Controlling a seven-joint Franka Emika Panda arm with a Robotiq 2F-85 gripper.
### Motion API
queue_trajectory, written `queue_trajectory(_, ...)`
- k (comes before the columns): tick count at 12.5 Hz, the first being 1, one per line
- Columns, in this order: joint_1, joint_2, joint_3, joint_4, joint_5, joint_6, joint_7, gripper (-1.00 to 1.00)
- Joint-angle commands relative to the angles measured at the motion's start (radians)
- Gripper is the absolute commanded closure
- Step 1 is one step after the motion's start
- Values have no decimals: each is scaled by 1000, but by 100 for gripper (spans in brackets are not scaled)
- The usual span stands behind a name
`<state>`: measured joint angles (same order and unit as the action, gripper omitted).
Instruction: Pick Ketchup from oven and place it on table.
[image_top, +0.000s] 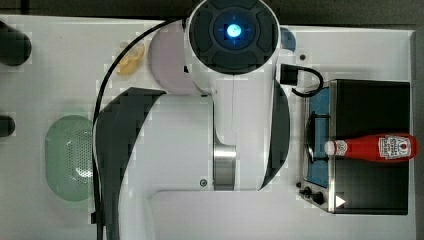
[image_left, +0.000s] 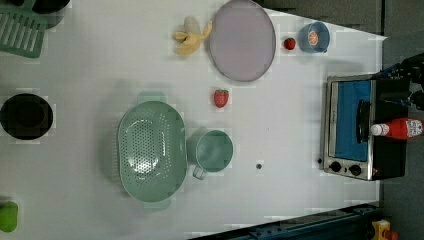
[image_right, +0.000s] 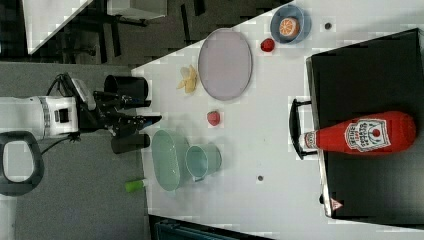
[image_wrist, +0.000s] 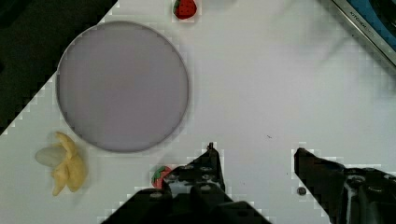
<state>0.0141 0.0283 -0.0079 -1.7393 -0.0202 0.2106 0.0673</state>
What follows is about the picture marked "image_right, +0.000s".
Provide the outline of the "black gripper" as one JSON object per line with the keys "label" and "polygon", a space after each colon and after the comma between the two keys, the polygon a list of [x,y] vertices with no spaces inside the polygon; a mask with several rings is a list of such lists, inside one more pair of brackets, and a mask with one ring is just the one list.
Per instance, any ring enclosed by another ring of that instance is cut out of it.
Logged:
{"label": "black gripper", "polygon": [[129,95],[94,91],[89,97],[77,97],[78,128],[81,133],[108,130],[120,136],[122,130],[142,130],[159,122],[158,116],[127,116],[121,109],[149,107],[150,100]]}

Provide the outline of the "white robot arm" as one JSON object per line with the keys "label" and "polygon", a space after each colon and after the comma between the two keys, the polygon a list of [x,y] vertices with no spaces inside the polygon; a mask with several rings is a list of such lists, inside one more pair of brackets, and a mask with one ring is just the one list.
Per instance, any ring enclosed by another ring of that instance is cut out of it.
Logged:
{"label": "white robot arm", "polygon": [[108,130],[127,137],[159,122],[160,115],[127,115],[121,110],[149,106],[129,95],[95,91],[89,100],[78,94],[1,98],[1,132],[28,131],[37,140]]}

